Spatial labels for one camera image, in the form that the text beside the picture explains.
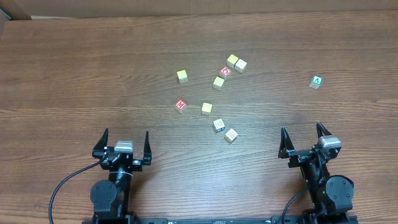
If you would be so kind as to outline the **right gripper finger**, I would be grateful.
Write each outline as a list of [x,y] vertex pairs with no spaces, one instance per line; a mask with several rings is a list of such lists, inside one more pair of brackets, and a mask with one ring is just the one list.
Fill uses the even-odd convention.
[[317,136],[318,138],[321,138],[323,136],[330,136],[331,132],[329,132],[329,130],[327,130],[326,127],[324,127],[324,125],[322,125],[321,122],[318,122],[317,125]]
[[281,128],[281,139],[280,139],[280,147],[278,152],[278,158],[286,159],[291,156],[292,153],[295,152],[294,145],[290,139],[290,136],[285,127]]

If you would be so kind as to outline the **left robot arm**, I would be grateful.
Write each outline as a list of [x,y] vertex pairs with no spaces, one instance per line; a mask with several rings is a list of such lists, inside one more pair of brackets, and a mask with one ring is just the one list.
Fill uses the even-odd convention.
[[132,141],[118,141],[115,146],[108,146],[108,135],[109,130],[106,129],[92,152],[92,156],[99,159],[101,168],[109,172],[106,180],[95,183],[91,189],[90,199],[94,206],[92,222],[140,223],[137,215],[129,211],[129,200],[133,173],[141,172],[152,162],[149,133],[145,136],[142,159],[134,158]]

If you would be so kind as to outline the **white patterned block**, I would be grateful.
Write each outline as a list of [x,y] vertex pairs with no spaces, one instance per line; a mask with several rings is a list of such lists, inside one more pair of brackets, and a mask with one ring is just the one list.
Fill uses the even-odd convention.
[[218,132],[220,132],[220,131],[225,130],[225,127],[226,127],[226,126],[225,126],[223,120],[220,118],[220,119],[214,120],[214,122],[213,122],[213,127],[214,127],[214,129],[215,129],[215,132],[218,133]]

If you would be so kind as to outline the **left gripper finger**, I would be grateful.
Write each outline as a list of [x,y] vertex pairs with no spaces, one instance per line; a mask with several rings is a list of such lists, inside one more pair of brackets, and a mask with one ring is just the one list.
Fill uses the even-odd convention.
[[97,142],[92,151],[93,157],[103,157],[106,153],[106,147],[108,146],[109,129],[106,128],[101,139]]
[[151,165],[152,162],[152,151],[150,148],[150,143],[149,143],[149,132],[146,131],[146,137],[144,141],[144,155],[142,159],[142,164],[145,166]]

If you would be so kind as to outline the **red M block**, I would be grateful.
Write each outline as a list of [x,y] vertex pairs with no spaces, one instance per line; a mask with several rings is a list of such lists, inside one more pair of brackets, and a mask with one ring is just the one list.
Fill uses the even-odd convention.
[[177,100],[177,102],[174,104],[175,109],[179,112],[179,113],[183,113],[184,110],[187,108],[187,103],[182,100],[179,99]]

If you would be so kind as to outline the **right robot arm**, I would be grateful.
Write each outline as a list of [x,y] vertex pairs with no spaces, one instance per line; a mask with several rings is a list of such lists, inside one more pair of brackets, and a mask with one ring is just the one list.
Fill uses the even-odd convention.
[[288,159],[290,168],[300,168],[306,182],[313,207],[303,211],[304,223],[350,223],[354,183],[343,175],[331,175],[326,166],[339,154],[341,141],[321,123],[317,136],[311,149],[296,151],[286,128],[281,128],[278,158]]

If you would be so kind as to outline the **white B block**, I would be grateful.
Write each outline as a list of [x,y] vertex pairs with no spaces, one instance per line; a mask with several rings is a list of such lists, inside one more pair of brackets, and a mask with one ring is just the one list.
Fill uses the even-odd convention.
[[238,133],[234,129],[230,129],[229,131],[226,132],[224,138],[229,142],[232,143],[234,142],[238,137]]

